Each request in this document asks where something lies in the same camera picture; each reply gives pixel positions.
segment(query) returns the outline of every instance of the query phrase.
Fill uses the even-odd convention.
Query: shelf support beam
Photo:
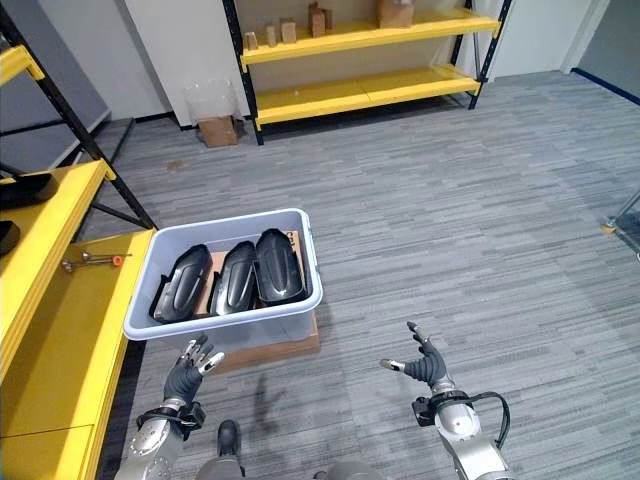
[[[253,123],[253,131],[256,134],[256,140],[258,145],[264,144],[264,138],[262,137],[262,131],[260,125],[257,122],[258,118],[258,103],[256,101],[255,90],[253,89],[253,82],[251,81],[251,72],[249,66],[245,65],[242,60],[243,40],[242,32],[240,30],[240,22],[238,20],[238,12],[234,0],[222,0],[224,6],[224,14],[227,17],[227,24],[229,25],[229,34],[231,35],[231,42],[233,43],[233,50],[236,54],[236,62],[238,62],[238,70],[240,71],[240,78],[242,79],[242,87],[244,88],[244,94],[247,97],[247,104],[249,105],[249,112],[251,114],[251,122]]]
[[[464,8],[471,9],[471,0],[465,0]],[[460,53],[460,47],[462,46],[463,36],[464,35],[462,34],[456,35],[456,41],[453,44],[453,51],[451,52],[451,59],[449,60],[449,63],[454,67],[456,66],[456,62],[458,61],[458,54]]]
[[[491,38],[491,42],[489,43],[489,49],[487,50],[487,54],[484,57],[484,63],[482,64],[482,70],[480,71],[480,75],[476,79],[480,82],[480,86],[478,87],[478,91],[475,92],[475,95],[472,95],[471,102],[469,103],[469,110],[473,110],[476,108],[476,103],[478,102],[478,97],[482,92],[482,87],[485,83],[487,83],[487,74],[489,73],[489,67],[491,66],[491,61],[493,60],[493,55],[495,54],[496,47],[498,46],[498,41],[500,40],[500,36],[502,35],[502,30],[504,29],[504,23],[507,19],[507,14],[509,13],[509,7],[511,7],[511,0],[504,0],[502,2],[502,8],[500,9],[500,15],[498,16],[498,21],[500,22],[500,28],[496,35]]]
[[[76,138],[80,140],[80,144],[91,156],[91,158],[94,160],[102,159],[107,162],[107,164],[109,164],[107,156],[102,152],[93,136],[85,128],[85,126],[76,115],[75,111],[71,108],[71,105],[69,105],[56,84],[53,82],[53,80],[51,80],[51,77],[49,77],[49,75],[47,74],[46,69],[42,66],[42,63],[35,56],[34,52],[29,47],[29,44],[26,42],[2,5],[0,5],[0,31],[2,31],[2,34],[10,45],[12,45],[13,47],[23,46],[27,50],[33,62],[42,72],[42,78],[36,79],[36,83],[45,94],[45,96],[49,99],[51,104],[54,106],[62,120],[64,120],[64,122],[69,126]],[[117,174],[113,166],[109,166],[115,176],[115,178],[111,181],[113,186],[118,191],[120,196],[122,196],[127,205],[129,205],[129,208],[131,208],[131,210],[137,215],[141,224],[147,229],[157,229],[158,227],[146,212],[146,210],[142,207],[140,202],[138,202],[138,199],[135,197],[133,192],[129,190],[129,187],[124,183],[120,175]]]

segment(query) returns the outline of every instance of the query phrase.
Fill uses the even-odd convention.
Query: white plastic bin
[[[268,228],[299,232],[308,293],[305,300],[171,324],[161,324],[149,315],[160,276],[168,275],[176,259],[189,247],[203,243],[210,251],[228,251],[243,240],[255,243]],[[322,285],[309,217],[302,210],[291,208],[180,225],[164,228],[154,235],[125,317],[124,333],[131,340],[161,339],[177,348],[183,348],[189,339],[205,333],[216,350],[232,352],[308,338],[313,309],[320,300]]]

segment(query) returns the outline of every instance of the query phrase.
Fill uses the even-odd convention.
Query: robotic arm
[[[182,444],[206,417],[193,398],[202,378],[224,360],[224,353],[210,355],[207,336],[191,340],[176,360],[164,385],[164,401],[137,419],[138,433],[131,441],[127,459],[116,480],[169,479],[171,467],[182,453]]]
[[[414,362],[384,359],[380,365],[429,385],[431,398],[419,397],[412,403],[418,425],[435,425],[445,449],[453,457],[460,480],[515,479],[500,452],[509,431],[507,402],[494,392],[469,397],[458,390],[447,374],[440,353],[422,328],[413,322],[407,322],[407,326],[413,332],[413,338],[420,343],[419,351],[423,358]],[[503,406],[500,436],[495,441],[482,432],[480,420],[472,407],[473,402],[491,397],[499,398]]]

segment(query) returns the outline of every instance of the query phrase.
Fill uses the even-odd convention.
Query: baseboard
[[[607,90],[610,90],[613,93],[615,93],[617,95],[620,95],[623,98],[626,98],[627,100],[635,103],[636,105],[640,105],[640,97],[637,97],[634,94],[629,93],[626,90],[621,89],[620,87],[616,87],[615,85],[607,82],[606,80],[603,80],[600,77],[596,77],[592,73],[586,72],[586,71],[582,70],[581,68],[572,68],[571,71],[574,72],[574,73],[577,73],[578,75],[580,75],[580,76],[582,76],[582,77],[584,77],[586,79],[591,80],[594,83],[597,83],[601,87],[604,87]]]

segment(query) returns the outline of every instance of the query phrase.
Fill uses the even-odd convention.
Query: black cable
[[[502,449],[502,445],[504,445],[505,440],[507,439],[507,434],[509,433],[509,428],[511,427],[511,413],[509,411],[509,404],[504,399],[502,395],[496,392],[484,392],[473,397],[466,398],[464,400],[446,400],[438,405],[436,409],[436,413],[439,413],[444,407],[448,407],[451,405],[468,405],[477,402],[478,400],[486,400],[487,398],[497,398],[502,402],[502,424],[500,425],[500,435],[498,435],[498,439],[495,440],[496,446],[498,450]]]

